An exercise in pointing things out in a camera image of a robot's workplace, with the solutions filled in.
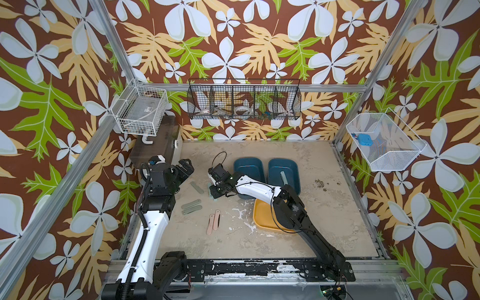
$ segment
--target white wire basket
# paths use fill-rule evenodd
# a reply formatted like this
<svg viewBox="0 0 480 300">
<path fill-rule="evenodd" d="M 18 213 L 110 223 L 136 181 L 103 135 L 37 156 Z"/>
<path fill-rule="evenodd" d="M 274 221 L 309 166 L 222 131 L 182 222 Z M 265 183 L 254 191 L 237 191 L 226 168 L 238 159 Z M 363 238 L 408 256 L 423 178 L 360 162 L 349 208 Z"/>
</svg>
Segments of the white wire basket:
<svg viewBox="0 0 480 300">
<path fill-rule="evenodd" d="M 124 101 L 115 120 L 122 133 L 156 136 L 168 103 L 167 91 L 161 88 L 135 86 L 125 89 Z"/>
<path fill-rule="evenodd" d="M 417 140 L 411 140 L 387 112 L 361 113 L 347 125 L 347 131 L 350 135 L 358 136 L 363 133 L 370 136 L 373 143 L 371 146 L 360 145 L 359 141 L 353 136 L 352 139 L 373 172 L 403 171 L 427 146 L 425 141 L 399 116 L 395 116 L 399 123 L 403 123 L 402 128 L 409 133 L 411 132 Z"/>
</svg>

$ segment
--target floral wallpaper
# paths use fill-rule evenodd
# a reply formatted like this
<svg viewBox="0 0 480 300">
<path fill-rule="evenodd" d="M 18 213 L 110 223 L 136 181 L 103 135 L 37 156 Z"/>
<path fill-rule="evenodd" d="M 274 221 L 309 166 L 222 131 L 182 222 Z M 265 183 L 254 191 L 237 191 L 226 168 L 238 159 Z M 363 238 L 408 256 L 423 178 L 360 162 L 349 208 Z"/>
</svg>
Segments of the floral wallpaper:
<svg viewBox="0 0 480 300">
<path fill-rule="evenodd" d="M 125 86 L 87 0 L 0 0 L 0 264 Z M 9 299 L 96 299 L 140 193 L 112 132 Z"/>
<path fill-rule="evenodd" d="M 479 8 L 429 1 L 362 105 L 394 110 L 400 128 L 428 144 L 406 170 L 371 172 L 348 134 L 337 145 L 419 300 L 480 298 Z"/>
<path fill-rule="evenodd" d="M 272 79 L 362 84 L 408 1 L 108 0 L 138 80 L 215 83 Z M 302 93 L 296 121 L 191 120 L 169 92 L 185 140 L 331 140 L 357 93 Z M 244 99 L 236 99 L 242 105 Z M 272 99 L 262 99 L 268 109 Z"/>
</svg>

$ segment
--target wire basket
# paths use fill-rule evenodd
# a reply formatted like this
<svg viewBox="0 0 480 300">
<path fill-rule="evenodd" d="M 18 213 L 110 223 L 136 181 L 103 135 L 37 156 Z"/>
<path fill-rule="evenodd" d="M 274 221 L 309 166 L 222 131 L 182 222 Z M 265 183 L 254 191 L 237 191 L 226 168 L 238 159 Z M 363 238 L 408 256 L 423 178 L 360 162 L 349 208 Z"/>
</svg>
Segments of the wire basket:
<svg viewBox="0 0 480 300">
<path fill-rule="evenodd" d="M 411 140 L 387 112 L 361 113 L 347 125 L 348 133 L 373 172 L 403 171 L 427 145 L 400 117 L 395 116 L 403 123 L 402 128 L 408 128 L 417 140 Z M 370 136 L 372 145 L 361 145 L 353 137 L 353 134 L 358 136 L 361 133 Z"/>
<path fill-rule="evenodd" d="M 296 120 L 300 117 L 299 80 L 252 80 L 250 84 L 215 84 L 205 79 L 189 80 L 187 93 L 190 119 Z"/>
<path fill-rule="evenodd" d="M 139 85 L 125 89 L 119 101 L 124 102 L 115 120 L 122 133 L 156 136 L 168 103 L 166 90 Z"/>
</svg>

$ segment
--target dark plastic container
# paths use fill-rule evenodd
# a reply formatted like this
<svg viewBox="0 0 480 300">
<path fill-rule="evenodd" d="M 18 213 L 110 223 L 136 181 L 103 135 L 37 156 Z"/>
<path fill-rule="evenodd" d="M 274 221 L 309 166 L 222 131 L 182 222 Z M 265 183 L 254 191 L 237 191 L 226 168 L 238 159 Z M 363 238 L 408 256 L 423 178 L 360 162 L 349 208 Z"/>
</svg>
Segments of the dark plastic container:
<svg viewBox="0 0 480 300">
<path fill-rule="evenodd" d="M 256 157 L 239 158 L 233 163 L 233 169 L 236 172 L 241 172 L 248 177 L 260 182 L 265 182 L 264 165 L 262 161 Z M 248 195 L 239 194 L 240 199 L 250 200 L 255 199 Z"/>
<path fill-rule="evenodd" d="M 297 163 L 291 159 L 274 158 L 268 162 L 268 184 L 284 186 L 280 172 L 285 173 L 287 182 L 300 195 L 300 177 Z"/>
</svg>

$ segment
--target black wire basket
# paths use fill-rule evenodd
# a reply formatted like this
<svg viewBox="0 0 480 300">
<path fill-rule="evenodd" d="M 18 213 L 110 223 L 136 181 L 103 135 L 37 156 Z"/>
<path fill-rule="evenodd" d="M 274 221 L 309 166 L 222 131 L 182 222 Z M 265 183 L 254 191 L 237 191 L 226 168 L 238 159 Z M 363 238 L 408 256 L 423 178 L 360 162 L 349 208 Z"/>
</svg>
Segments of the black wire basket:
<svg viewBox="0 0 480 300">
<path fill-rule="evenodd" d="M 296 120 L 300 117 L 300 80 L 189 79 L 190 119 Z"/>
</svg>

